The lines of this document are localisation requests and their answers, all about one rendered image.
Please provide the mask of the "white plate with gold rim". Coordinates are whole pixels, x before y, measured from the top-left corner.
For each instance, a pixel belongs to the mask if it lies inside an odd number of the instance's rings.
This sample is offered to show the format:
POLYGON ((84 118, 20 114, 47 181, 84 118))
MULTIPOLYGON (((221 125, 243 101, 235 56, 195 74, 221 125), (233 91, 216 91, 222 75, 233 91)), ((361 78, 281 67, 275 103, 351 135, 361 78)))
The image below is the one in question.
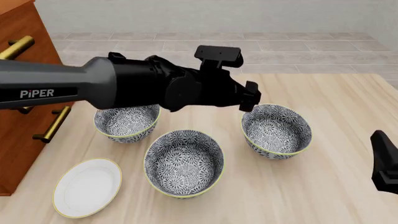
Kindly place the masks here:
POLYGON ((66 218, 85 218, 104 209, 122 184, 122 171, 112 160, 92 158, 71 167, 57 182, 52 204, 66 218))

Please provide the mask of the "wooden cabinet drawer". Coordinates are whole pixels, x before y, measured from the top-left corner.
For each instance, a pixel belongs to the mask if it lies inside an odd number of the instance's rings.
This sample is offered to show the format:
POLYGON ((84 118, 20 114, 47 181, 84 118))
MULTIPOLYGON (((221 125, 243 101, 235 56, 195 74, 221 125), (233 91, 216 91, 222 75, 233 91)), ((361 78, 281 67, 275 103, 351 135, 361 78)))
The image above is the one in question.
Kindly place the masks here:
POLYGON ((0 196, 12 195, 46 143, 32 139, 44 134, 55 119, 52 110, 74 102, 35 106, 29 114, 0 110, 0 196))
POLYGON ((0 53, 10 47, 9 41, 19 40, 27 35, 35 43, 19 55, 17 61, 62 64, 33 1, 0 14, 0 53))

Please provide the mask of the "flat black plate on stalk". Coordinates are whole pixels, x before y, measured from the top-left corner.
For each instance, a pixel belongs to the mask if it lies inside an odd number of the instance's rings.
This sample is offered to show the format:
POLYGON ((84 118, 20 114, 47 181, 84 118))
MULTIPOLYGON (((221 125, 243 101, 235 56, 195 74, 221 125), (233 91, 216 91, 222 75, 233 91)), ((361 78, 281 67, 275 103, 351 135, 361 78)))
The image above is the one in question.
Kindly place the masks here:
POLYGON ((201 61, 200 70, 239 68, 244 63, 241 49, 236 47, 200 45, 194 57, 201 61))

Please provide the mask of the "wooden cabinet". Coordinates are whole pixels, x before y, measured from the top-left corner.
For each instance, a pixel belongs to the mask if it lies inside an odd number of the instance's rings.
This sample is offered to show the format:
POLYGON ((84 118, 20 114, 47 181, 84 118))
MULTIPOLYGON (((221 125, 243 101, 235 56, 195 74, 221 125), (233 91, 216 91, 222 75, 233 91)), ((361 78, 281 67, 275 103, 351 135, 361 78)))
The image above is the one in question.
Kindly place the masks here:
MULTIPOLYGON (((60 65, 35 0, 0 0, 0 59, 60 65)), ((0 110, 0 196, 12 195, 73 103, 0 110)))

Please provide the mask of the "black-and-white patterned bowl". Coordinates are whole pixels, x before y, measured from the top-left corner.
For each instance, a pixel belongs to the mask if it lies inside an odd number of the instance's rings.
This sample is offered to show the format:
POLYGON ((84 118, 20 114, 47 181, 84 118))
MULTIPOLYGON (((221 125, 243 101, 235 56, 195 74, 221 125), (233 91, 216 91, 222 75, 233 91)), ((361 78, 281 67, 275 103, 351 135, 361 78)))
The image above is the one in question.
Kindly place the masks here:
POLYGON ((135 143, 153 132, 160 118, 160 106, 137 106, 97 110, 94 117, 96 130, 118 143, 135 143))
POLYGON ((211 136, 196 130, 175 130, 146 150, 144 174, 158 192, 177 199, 204 194, 220 180, 224 153, 211 136))
POLYGON ((286 160, 308 149, 312 130, 296 111, 261 104, 243 114, 241 128, 253 151, 271 160, 286 160))

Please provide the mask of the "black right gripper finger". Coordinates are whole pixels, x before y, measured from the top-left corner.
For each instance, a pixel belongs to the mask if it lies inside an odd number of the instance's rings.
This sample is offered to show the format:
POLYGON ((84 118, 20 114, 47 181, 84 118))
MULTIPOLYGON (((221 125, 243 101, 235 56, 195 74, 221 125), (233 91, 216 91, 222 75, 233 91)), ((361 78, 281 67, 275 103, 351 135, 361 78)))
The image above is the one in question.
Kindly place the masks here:
POLYGON ((389 179, 398 179, 398 147, 381 130, 376 130, 370 140, 374 156, 373 175, 382 172, 389 179))

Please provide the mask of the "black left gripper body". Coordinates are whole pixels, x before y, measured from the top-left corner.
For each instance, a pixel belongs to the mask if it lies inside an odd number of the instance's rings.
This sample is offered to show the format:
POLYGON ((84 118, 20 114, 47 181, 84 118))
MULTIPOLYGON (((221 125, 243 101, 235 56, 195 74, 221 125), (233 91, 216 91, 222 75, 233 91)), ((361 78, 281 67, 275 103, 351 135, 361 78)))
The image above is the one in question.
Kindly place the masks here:
POLYGON ((247 81, 245 86, 236 84, 234 100, 239 105, 240 111, 252 111, 254 106, 258 105, 261 99, 261 92, 258 84, 247 81))

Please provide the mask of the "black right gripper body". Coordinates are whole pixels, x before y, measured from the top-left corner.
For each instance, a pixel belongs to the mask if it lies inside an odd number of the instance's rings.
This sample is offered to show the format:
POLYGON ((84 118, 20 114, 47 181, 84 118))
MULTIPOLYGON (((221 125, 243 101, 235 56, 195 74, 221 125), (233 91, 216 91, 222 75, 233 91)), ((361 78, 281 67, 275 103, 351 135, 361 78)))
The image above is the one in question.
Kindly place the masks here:
POLYGON ((378 191, 398 194, 398 171, 377 171, 371 179, 378 191))

